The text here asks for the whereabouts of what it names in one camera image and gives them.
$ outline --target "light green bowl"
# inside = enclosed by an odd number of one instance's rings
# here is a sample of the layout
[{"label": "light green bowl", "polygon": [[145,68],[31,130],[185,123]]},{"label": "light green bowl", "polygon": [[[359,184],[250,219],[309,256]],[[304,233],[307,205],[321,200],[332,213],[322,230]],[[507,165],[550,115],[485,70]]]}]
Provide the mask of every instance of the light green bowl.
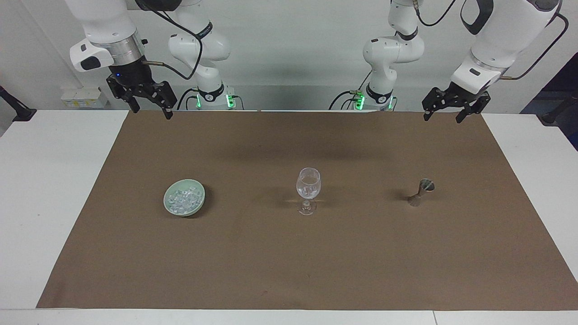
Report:
[{"label": "light green bowl", "polygon": [[[196,206],[192,207],[192,210],[187,211],[185,213],[183,213],[182,215],[178,215],[176,213],[172,213],[169,210],[169,205],[167,203],[167,200],[169,199],[169,196],[171,196],[172,194],[174,194],[177,191],[186,191],[189,188],[191,188],[191,186],[197,187],[199,189],[201,189],[201,203],[199,203]],[[183,179],[180,180],[178,182],[176,182],[175,184],[171,185],[165,192],[165,197],[163,198],[163,203],[165,205],[165,209],[175,215],[175,216],[179,216],[179,217],[189,217],[194,215],[195,213],[197,213],[197,211],[199,211],[201,209],[201,207],[203,206],[203,203],[205,203],[205,188],[203,187],[203,184],[197,182],[194,179]]]}]

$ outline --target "white table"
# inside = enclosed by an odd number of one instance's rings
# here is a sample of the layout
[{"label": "white table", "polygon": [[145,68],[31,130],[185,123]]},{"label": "white table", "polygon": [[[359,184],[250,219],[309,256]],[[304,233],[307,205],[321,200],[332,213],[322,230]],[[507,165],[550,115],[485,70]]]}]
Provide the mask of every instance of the white table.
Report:
[{"label": "white table", "polygon": [[[0,325],[578,324],[578,311],[34,309],[126,115],[126,111],[41,110],[30,122],[14,123],[0,138]],[[578,153],[558,129],[542,126],[535,116],[484,118],[578,278],[578,213],[573,195]]]}]

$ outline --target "metal jigger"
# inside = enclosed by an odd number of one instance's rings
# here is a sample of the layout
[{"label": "metal jigger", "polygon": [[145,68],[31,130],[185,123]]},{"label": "metal jigger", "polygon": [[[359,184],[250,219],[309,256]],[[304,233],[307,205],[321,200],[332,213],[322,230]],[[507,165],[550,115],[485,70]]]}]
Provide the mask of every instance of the metal jigger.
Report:
[{"label": "metal jigger", "polygon": [[411,206],[420,206],[421,204],[421,198],[426,194],[429,193],[431,191],[433,191],[435,189],[435,185],[434,183],[427,179],[424,178],[420,181],[420,189],[417,192],[416,195],[410,197],[407,199],[407,202],[411,205]]}]

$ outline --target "green led light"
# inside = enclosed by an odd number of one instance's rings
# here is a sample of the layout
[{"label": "green led light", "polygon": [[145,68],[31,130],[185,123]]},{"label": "green led light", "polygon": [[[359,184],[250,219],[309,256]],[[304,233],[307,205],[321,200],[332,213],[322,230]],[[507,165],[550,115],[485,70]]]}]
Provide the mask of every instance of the green led light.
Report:
[{"label": "green led light", "polygon": [[363,110],[364,103],[365,103],[365,96],[360,95],[360,97],[357,99],[357,103],[355,103],[355,109]]},{"label": "green led light", "polygon": [[227,95],[227,105],[229,108],[235,107],[235,100],[229,95]]},{"label": "green led light", "polygon": [[396,96],[391,97],[391,99],[390,99],[390,105],[389,105],[389,107],[387,108],[387,110],[389,110],[389,111],[394,110],[394,108],[395,108],[394,99],[395,99],[395,103],[397,104],[397,97],[396,97]]}]

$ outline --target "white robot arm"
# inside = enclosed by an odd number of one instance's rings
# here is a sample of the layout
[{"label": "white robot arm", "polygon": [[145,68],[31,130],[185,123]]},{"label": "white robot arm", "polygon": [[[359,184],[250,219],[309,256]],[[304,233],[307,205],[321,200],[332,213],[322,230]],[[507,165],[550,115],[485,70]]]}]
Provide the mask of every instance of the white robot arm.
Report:
[{"label": "white robot arm", "polygon": [[143,63],[143,46],[124,0],[65,2],[86,35],[70,50],[74,67],[81,72],[109,67],[112,74],[106,81],[116,98],[127,102],[135,113],[140,109],[135,97],[146,98],[170,119],[177,99],[171,85],[156,83],[150,67]]},{"label": "white robot arm", "polygon": [[378,37],[364,47],[364,59],[372,67],[371,80],[364,89],[364,105],[383,110],[389,106],[397,73],[393,63],[417,61],[424,54],[424,41],[418,35],[418,18],[412,0],[391,2],[389,24],[395,36]]},{"label": "white robot arm", "polygon": [[[176,21],[192,31],[202,31],[203,52],[201,61],[195,71],[197,89],[201,95],[198,106],[230,108],[231,102],[228,86],[221,80],[219,70],[213,62],[226,60],[231,54],[231,45],[227,38],[213,29],[202,6],[203,0],[183,0],[175,10]],[[199,56],[199,41],[189,34],[172,35],[169,40],[171,54],[194,69]]]},{"label": "white robot arm", "polygon": [[[458,123],[479,114],[490,101],[486,91],[514,64],[544,28],[558,15],[561,0],[467,0],[462,21],[476,42],[469,55],[451,76],[447,90],[433,88],[422,102],[424,118],[447,107],[463,107]],[[477,12],[473,21],[465,9]]]}]

